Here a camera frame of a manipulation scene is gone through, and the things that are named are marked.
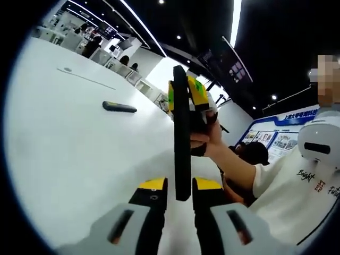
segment ceiling light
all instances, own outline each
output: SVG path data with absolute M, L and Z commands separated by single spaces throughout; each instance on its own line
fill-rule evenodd
M 147 26 L 141 21 L 141 19 L 137 16 L 137 14 L 129 7 L 129 5 L 125 2 L 125 0 L 120 0 L 121 3 L 131 12 L 131 14 L 138 20 L 138 22 L 142 25 L 142 27 L 145 29 L 145 31 L 149 34 L 149 36 L 154 40 L 160 51 L 164 54 L 165 57 L 167 55 L 165 54 L 165 51 L 162 49 L 156 38 L 151 34 L 150 30 L 147 28 Z
M 90 12 L 88 9 L 86 9 L 85 7 L 81 6 L 80 4 L 77 4 L 76 2 L 69 0 L 69 2 L 71 2 L 72 4 L 75 4 L 76 6 L 79 6 L 80 8 L 83 8 L 85 11 L 87 11 L 88 13 L 92 14 L 93 17 L 96 17 L 98 20 L 100 20 L 101 22 L 103 21 L 100 17 L 94 15 L 92 12 Z
M 97 26 L 96 24 L 94 24 L 92 21 L 88 20 L 87 18 L 83 17 L 82 15 L 77 14 L 77 12 L 75 12 L 75 11 L 69 9 L 69 8 L 67 8 L 66 10 L 68 10 L 68 11 L 70 11 L 70 12 L 73 12 L 73 13 L 76 14 L 77 16 L 80 16 L 80 17 L 82 17 L 83 19 L 85 19 L 85 20 L 87 20 L 88 22 L 90 22 L 91 24 L 93 24 L 95 27 L 98 27 L 98 26 Z
M 234 0 L 232 33 L 230 35 L 230 44 L 233 46 L 233 48 L 235 47 L 237 30 L 239 29 L 241 4 L 242 4 L 242 0 Z

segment white table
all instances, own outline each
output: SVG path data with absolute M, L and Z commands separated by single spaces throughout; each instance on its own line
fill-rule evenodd
M 72 73 L 108 87 L 59 71 Z M 104 100 L 135 114 L 107 112 Z M 18 59 L 6 98 L 5 152 L 19 202 L 52 247 L 76 243 L 139 183 L 169 178 L 159 254 L 200 254 L 192 200 L 175 201 L 173 123 L 118 74 L 32 38 Z M 220 181 L 215 164 L 192 158 L 192 176 Z

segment black ceiling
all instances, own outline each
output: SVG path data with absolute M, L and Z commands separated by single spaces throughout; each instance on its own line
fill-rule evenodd
M 232 0 L 164 0 L 164 4 L 159 4 L 158 0 L 125 1 L 159 43 L 170 45 L 194 57 L 207 51 L 220 40 L 221 35 L 230 39 Z M 87 4 L 80 0 L 75 2 L 112 26 L 119 26 L 119 32 L 138 37 L 102 0 L 87 0 Z M 151 47 L 151 51 L 163 55 L 120 0 L 106 2 L 123 15 Z M 339 54 L 335 11 L 336 8 L 326 3 L 325 6 L 320 3 L 316 5 L 309 0 L 242 1 L 235 50 L 253 78 L 253 84 L 249 88 L 238 89 L 237 103 L 246 112 L 253 117 L 263 117 L 317 103 L 316 88 L 312 88 L 262 111 L 274 103 L 271 95 L 276 94 L 278 100 L 281 100 L 309 86 L 308 72 L 315 67 L 318 54 Z M 163 49 L 168 56 L 188 65 L 186 57 L 164 47 Z M 192 62 L 189 66 L 212 78 L 200 66 Z M 245 92 L 252 94 L 254 100 L 249 100 Z

